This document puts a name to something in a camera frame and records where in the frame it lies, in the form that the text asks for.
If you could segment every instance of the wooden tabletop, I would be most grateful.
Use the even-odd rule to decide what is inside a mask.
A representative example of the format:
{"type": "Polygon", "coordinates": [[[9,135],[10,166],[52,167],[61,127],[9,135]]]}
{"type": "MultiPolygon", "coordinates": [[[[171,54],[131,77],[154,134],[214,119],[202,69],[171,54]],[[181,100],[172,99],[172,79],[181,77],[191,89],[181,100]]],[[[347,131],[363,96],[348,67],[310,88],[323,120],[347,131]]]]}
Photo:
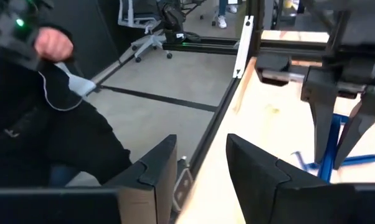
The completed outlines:
{"type": "MultiPolygon", "coordinates": [[[[263,39],[326,42],[326,33],[265,31],[263,39]]],[[[298,166],[291,154],[300,151],[313,162],[313,123],[310,108],[300,101],[301,85],[264,85],[254,71],[252,58],[222,120],[178,224],[245,223],[229,176],[226,136],[235,133],[267,152],[298,166]]],[[[357,100],[338,98],[335,111],[348,114],[357,100]]],[[[352,155],[375,153],[375,125],[353,149],[352,155]]],[[[375,163],[343,167],[332,182],[375,182],[375,163]]]]}

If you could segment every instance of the white sneaker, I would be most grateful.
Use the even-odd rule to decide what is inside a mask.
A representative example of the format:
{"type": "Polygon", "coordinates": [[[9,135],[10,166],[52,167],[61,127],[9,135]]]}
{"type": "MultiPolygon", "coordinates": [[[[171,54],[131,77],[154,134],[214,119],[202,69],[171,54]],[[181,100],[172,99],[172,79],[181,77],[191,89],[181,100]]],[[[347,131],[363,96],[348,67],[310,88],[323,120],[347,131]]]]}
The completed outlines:
{"type": "Polygon", "coordinates": [[[227,27],[225,16],[218,16],[218,26],[221,29],[225,29],[227,27]]]}
{"type": "Polygon", "coordinates": [[[233,14],[236,14],[237,12],[237,6],[235,5],[229,5],[226,7],[227,11],[233,14]]]}

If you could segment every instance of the black metal frame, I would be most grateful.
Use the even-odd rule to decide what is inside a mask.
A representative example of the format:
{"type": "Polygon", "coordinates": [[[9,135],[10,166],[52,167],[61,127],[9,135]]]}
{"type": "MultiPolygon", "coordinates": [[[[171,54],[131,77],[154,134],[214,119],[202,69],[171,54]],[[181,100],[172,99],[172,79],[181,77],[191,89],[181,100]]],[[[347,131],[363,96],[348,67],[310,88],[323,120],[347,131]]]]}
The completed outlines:
{"type": "MultiPolygon", "coordinates": [[[[252,1],[247,1],[246,15],[261,18],[261,9],[264,5],[264,0],[256,0],[258,3],[253,4],[252,1]]],[[[261,40],[262,35],[262,20],[256,19],[254,30],[251,36],[249,53],[247,54],[245,67],[252,57],[256,57],[258,52],[275,53],[289,55],[294,60],[305,60],[320,62],[321,56],[325,53],[326,43],[316,42],[295,42],[283,40],[261,40]]],[[[178,50],[186,52],[201,52],[208,54],[227,54],[236,55],[237,49],[233,49],[237,39],[220,39],[212,37],[202,37],[201,43],[184,42],[182,44],[165,44],[164,48],[167,50],[178,50]]],[[[199,169],[204,162],[204,159],[211,146],[216,132],[221,125],[222,119],[229,107],[230,101],[239,85],[240,79],[233,78],[230,81],[228,88],[214,113],[206,131],[204,132],[197,149],[191,158],[191,172],[193,178],[196,178],[199,169]]]]}

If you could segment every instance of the jeans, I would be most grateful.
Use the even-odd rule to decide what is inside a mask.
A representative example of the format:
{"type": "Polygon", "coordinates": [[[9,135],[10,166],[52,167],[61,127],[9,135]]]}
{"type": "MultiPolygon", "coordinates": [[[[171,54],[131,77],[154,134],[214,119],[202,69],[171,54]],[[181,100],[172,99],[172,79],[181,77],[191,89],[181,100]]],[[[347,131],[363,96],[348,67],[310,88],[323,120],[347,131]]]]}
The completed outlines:
{"type": "Polygon", "coordinates": [[[74,167],[68,167],[65,165],[52,165],[49,177],[49,187],[64,187],[78,173],[79,170],[74,167]]]}
{"type": "Polygon", "coordinates": [[[227,0],[219,0],[219,12],[218,16],[226,15],[227,0]]]}

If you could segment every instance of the hand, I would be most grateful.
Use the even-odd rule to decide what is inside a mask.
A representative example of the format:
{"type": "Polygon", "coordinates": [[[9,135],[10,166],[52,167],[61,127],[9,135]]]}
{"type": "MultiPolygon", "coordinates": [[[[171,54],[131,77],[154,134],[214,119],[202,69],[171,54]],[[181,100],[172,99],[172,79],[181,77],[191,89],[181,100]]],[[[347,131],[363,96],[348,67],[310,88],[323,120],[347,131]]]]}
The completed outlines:
{"type": "Polygon", "coordinates": [[[43,27],[39,30],[34,48],[40,57],[53,62],[61,62],[71,56],[74,46],[61,31],[43,27]]]}

